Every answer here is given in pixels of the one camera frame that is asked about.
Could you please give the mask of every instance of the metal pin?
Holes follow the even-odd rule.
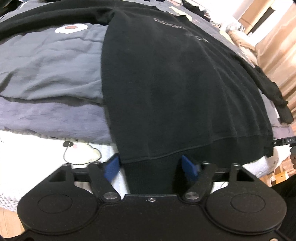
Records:
[[[185,193],[184,196],[188,200],[196,200],[200,197],[196,192],[188,192],[188,193]]]
[[[149,201],[149,202],[155,202],[155,201],[156,201],[156,198],[154,198],[154,197],[150,197],[150,198],[148,198],[148,201]]]
[[[118,194],[115,193],[115,192],[106,192],[104,194],[104,198],[107,199],[107,200],[114,200],[118,197]]]

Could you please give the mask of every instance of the bedding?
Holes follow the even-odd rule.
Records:
[[[53,26],[1,41],[1,96],[72,96],[102,104],[100,63],[107,28],[89,23]]]
[[[231,37],[232,41],[236,44],[236,46],[246,47],[250,49],[252,52],[256,53],[255,47],[248,43],[248,36],[244,32],[238,30],[230,30],[228,32],[228,35]]]
[[[41,100],[0,97],[0,129],[110,144],[104,106],[63,96]]]

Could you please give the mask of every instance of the curtain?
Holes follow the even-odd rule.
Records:
[[[296,4],[256,45],[258,65],[275,82],[296,119]]]

